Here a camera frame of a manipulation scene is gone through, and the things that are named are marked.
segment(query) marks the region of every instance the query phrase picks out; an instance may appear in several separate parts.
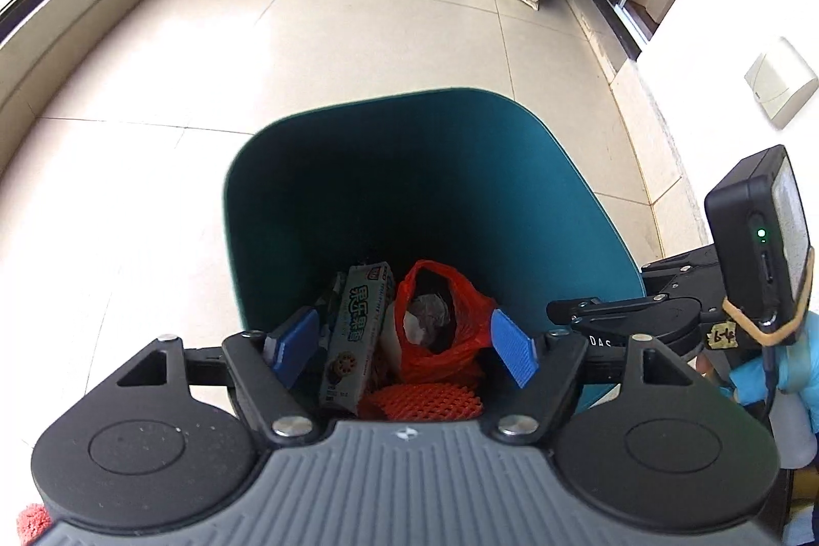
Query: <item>blue gripper pad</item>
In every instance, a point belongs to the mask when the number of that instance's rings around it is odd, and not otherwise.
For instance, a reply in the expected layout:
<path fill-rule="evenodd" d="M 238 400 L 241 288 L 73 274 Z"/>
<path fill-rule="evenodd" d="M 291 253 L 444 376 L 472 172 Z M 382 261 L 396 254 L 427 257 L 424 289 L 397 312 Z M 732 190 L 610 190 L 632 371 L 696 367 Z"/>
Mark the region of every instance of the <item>blue gripper pad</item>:
<path fill-rule="evenodd" d="M 318 349 L 320 328 L 318 311 L 305 306 L 268 334 L 262 356 L 287 389 Z"/>
<path fill-rule="evenodd" d="M 494 351 L 501 357 L 518 386 L 523 389 L 540 367 L 535 341 L 498 309 L 492 313 L 490 333 Z"/>

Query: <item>light switch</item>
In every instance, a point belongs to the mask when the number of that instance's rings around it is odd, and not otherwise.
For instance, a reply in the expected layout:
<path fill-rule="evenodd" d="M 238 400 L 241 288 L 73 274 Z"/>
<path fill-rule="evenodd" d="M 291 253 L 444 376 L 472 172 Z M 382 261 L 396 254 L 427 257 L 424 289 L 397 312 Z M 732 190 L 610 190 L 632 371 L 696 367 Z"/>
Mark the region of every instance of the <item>light switch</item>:
<path fill-rule="evenodd" d="M 759 54 L 745 81 L 777 128 L 784 128 L 819 89 L 816 73 L 782 37 Z"/>

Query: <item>tiled floor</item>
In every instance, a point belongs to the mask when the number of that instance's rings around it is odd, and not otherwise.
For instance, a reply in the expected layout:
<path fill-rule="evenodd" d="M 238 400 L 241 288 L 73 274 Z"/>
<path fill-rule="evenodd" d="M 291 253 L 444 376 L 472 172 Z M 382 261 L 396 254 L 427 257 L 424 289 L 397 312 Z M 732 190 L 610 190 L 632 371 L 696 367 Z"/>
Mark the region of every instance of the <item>tiled floor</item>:
<path fill-rule="evenodd" d="M 158 333 L 196 346 L 239 328 L 221 187 L 249 135 L 313 107 L 457 85 L 534 111 L 638 264 L 659 256 L 627 132 L 564 0 L 538 13 L 513 0 L 145 0 L 89 54 L 0 181 L 17 462 L 0 543 L 37 499 L 25 460 L 54 418 Z"/>

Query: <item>red plastic bag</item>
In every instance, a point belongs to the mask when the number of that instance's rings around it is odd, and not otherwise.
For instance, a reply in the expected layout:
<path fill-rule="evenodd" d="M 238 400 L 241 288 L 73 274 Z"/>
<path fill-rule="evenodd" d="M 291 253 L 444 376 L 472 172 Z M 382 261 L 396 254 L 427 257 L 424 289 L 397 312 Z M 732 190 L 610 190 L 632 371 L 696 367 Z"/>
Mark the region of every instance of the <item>red plastic bag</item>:
<path fill-rule="evenodd" d="M 421 269 L 448 280 L 455 305 L 455 338 L 452 346 L 440 354 L 412 344 L 404 333 L 404 313 L 415 296 L 415 276 Z M 483 372 L 475 361 L 475 355 L 481 348 L 492 344 L 489 321 L 496 307 L 493 299 L 478 292 L 456 269 L 429 259 L 417 261 L 398 286 L 395 320 L 392 322 L 401 347 L 401 380 L 407 384 L 449 382 L 470 389 L 477 386 Z"/>

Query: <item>cardboard box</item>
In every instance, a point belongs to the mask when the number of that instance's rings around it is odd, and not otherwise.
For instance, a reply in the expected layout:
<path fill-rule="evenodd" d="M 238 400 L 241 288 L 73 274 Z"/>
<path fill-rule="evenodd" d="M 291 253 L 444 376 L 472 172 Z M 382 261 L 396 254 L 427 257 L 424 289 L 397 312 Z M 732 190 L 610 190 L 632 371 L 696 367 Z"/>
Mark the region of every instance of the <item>cardboard box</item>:
<path fill-rule="evenodd" d="M 395 289 L 392 271 L 385 261 L 350 267 L 321 380 L 318 401 L 322 406 L 358 414 L 384 313 Z"/>

